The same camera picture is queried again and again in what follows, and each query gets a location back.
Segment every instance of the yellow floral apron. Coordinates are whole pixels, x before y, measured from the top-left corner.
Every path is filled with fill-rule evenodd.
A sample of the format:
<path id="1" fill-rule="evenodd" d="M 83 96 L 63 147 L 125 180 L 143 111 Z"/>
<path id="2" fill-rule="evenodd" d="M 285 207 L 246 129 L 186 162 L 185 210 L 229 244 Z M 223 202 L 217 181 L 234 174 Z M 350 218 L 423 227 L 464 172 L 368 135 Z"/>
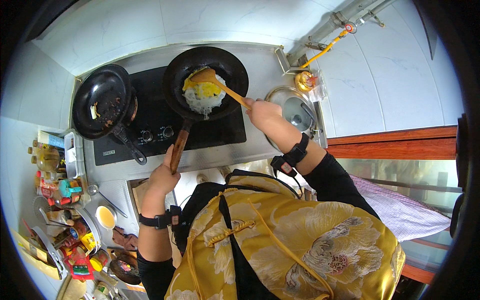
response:
<path id="1" fill-rule="evenodd" d="M 195 217 L 165 299 L 236 299 L 230 235 L 280 299 L 390 299 L 405 263 L 393 233 L 360 208 L 298 200 L 268 177 L 232 176 Z M 248 189 L 253 187 L 268 192 Z M 219 211 L 225 197 L 228 229 Z"/>

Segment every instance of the gas stove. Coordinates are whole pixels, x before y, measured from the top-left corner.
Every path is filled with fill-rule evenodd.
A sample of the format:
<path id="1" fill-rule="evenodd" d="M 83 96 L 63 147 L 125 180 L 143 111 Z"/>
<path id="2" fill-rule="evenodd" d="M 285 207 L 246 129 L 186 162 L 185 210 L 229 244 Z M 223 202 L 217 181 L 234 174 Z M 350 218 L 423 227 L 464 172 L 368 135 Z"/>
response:
<path id="1" fill-rule="evenodd" d="M 183 124 L 183 118 L 170 108 L 162 91 L 166 68 L 130 74 L 138 107 L 133 121 L 127 126 L 127 136 L 146 157 L 165 154 L 168 147 L 175 143 Z M 185 150 L 246 141 L 243 115 L 239 106 L 224 118 L 195 123 L 190 130 Z M 113 134 L 94 140 L 93 144 L 97 166 L 132 159 L 127 146 Z"/>

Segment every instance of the kitchen counter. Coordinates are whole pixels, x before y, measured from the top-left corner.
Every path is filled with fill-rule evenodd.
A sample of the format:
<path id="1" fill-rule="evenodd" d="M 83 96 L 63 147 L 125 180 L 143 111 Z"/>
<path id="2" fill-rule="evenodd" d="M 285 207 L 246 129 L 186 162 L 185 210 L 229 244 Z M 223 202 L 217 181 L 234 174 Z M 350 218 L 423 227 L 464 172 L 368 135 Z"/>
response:
<path id="1" fill-rule="evenodd" d="M 275 54 L 276 46 L 245 43 L 214 43 L 208 46 L 225 49 L 235 55 L 245 66 L 249 77 L 247 97 L 265 98 L 269 91 L 280 85 L 294 86 L 294 76 L 283 73 Z M 146 51 L 122 60 L 115 64 L 124 67 L 129 74 L 157 67 L 167 66 L 180 53 L 193 48 L 192 45 L 174 45 Z M 241 144 L 229 144 L 217 147 L 187 150 L 183 152 L 178 172 L 216 168 L 272 158 L 280 154 L 267 140 L 265 135 L 256 129 L 248 116 L 243 113 L 247 141 Z M 144 166 L 134 160 L 128 160 L 103 166 L 96 166 L 93 142 L 84 140 L 85 168 L 88 182 L 99 185 L 101 192 L 122 209 L 129 217 L 117 214 L 117 225 L 125 229 L 125 233 L 138 235 L 136 207 L 131 193 L 129 180 L 148 178 L 150 173 L 163 162 L 164 155 L 150 156 Z M 86 210 L 95 216 L 96 208 L 105 204 L 99 195 L 92 197 Z M 166 199 L 166 208 L 177 204 L 173 193 Z M 111 240 L 111 230 L 97 224 L 102 236 L 102 244 L 115 246 Z"/>
<path id="2" fill-rule="evenodd" d="M 294 86 L 293 75 L 283 74 L 274 53 L 276 46 L 246 43 L 202 44 L 225 49 L 235 55 L 245 66 L 249 77 L 247 97 L 264 98 L 270 90 L 280 85 Z M 173 45 L 144 52 L 115 62 L 128 73 L 136 73 L 157 67 L 167 66 L 178 54 L 193 48 L 191 45 Z M 250 161 L 272 158 L 279 152 L 271 146 L 265 135 L 256 129 L 248 116 L 243 114 L 247 141 L 204 149 L 184 151 L 178 172 L 187 172 L 220 166 L 228 166 Z M 84 141 L 85 167 L 89 182 L 111 180 L 133 180 L 148 178 L 158 167 L 164 155 L 150 156 L 144 166 L 134 160 L 103 166 L 96 166 L 92 141 Z"/>

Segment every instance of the stove control panel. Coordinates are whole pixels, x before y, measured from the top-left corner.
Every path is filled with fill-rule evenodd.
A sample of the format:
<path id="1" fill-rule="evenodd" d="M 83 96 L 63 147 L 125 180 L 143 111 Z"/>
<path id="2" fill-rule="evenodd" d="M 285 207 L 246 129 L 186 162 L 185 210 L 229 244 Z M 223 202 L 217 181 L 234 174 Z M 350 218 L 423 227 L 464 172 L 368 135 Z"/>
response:
<path id="1" fill-rule="evenodd" d="M 149 132 L 148 130 L 144 131 L 142 133 L 142 139 L 146 142 L 149 142 L 153 139 L 153 135 L 151 132 Z"/>
<path id="2" fill-rule="evenodd" d="M 140 131 L 141 137 L 137 138 L 137 140 L 139 145 L 145 145 L 148 142 L 161 142 L 171 138 L 174 133 L 171 125 L 162 126 L 157 132 L 151 132 L 150 130 Z"/>
<path id="3" fill-rule="evenodd" d="M 163 129 L 163 136 L 169 138 L 173 136 L 173 129 L 170 126 L 167 126 Z"/>

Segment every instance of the cooking oil bottle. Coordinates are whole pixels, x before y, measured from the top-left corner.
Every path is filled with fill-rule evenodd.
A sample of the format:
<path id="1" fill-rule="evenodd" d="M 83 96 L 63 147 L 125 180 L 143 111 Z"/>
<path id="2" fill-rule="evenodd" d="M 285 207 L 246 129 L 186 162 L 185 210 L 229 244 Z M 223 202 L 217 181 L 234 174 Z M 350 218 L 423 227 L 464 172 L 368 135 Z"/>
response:
<path id="1" fill-rule="evenodd" d="M 35 156 L 32 156 L 32 164 L 36 164 L 40 171 L 56 171 L 60 163 L 60 154 L 57 149 L 40 149 Z"/>

